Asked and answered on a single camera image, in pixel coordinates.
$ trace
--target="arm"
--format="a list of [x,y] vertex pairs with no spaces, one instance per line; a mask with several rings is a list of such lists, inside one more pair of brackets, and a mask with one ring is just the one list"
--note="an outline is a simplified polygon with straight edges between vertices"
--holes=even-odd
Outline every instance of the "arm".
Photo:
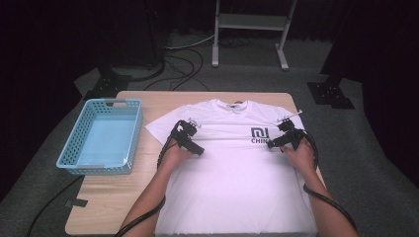
[[[191,152],[179,147],[173,139],[170,141],[169,147],[170,148],[167,149],[163,156],[163,160],[157,169],[157,172],[142,194],[135,201],[131,210],[126,215],[126,219],[121,228],[147,211],[153,209],[163,200],[172,172],[184,160],[193,155]],[[124,236],[152,236],[154,234],[157,219],[158,212],[137,224]]]
[[[313,169],[313,151],[305,138],[296,151],[286,146],[281,149],[287,154],[295,168],[301,172],[309,189],[333,199]],[[336,208],[316,197],[309,196],[309,199],[320,236],[358,236],[348,219]]]

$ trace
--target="mi logo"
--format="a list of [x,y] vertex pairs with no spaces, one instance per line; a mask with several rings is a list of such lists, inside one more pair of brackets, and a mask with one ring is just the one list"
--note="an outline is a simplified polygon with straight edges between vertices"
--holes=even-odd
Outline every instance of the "mi logo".
[[252,127],[252,143],[266,143],[269,140],[268,128]]

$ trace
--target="forearm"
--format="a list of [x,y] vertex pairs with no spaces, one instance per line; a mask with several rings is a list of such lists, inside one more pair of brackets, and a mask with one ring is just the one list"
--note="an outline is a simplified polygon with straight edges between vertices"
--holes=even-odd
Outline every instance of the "forearm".
[[[312,172],[303,174],[306,186],[327,198],[333,199],[323,183]],[[311,208],[321,237],[328,236],[358,236],[351,222],[335,207],[317,197],[309,196]]]
[[[121,227],[126,226],[139,216],[155,208],[160,203],[160,201],[164,199],[167,184],[173,169],[174,167],[167,162],[162,163],[148,186],[135,201]],[[130,231],[124,236],[151,236],[155,230],[158,214],[159,213],[157,212],[156,214],[140,222],[135,227],[130,229]]]

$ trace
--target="hand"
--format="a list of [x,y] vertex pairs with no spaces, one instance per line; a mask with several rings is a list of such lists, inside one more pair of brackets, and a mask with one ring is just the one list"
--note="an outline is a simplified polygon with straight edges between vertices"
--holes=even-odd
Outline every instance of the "hand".
[[176,168],[186,159],[192,157],[194,154],[182,147],[179,147],[175,139],[171,139],[166,152],[163,155],[161,165],[169,165],[171,168]]
[[307,174],[307,172],[314,171],[314,154],[311,148],[311,144],[306,138],[301,140],[296,151],[288,148],[287,146],[282,146],[281,150],[287,154],[293,166],[303,175]]

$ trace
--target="black tripod base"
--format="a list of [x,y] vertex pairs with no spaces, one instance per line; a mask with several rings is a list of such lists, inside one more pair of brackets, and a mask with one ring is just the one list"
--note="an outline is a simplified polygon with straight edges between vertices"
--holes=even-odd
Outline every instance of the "black tripod base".
[[92,91],[88,91],[83,101],[100,98],[115,98],[120,91],[126,90],[127,81],[111,80],[101,77]]
[[329,83],[307,82],[311,96],[317,105],[330,105],[333,109],[354,109],[338,86]]

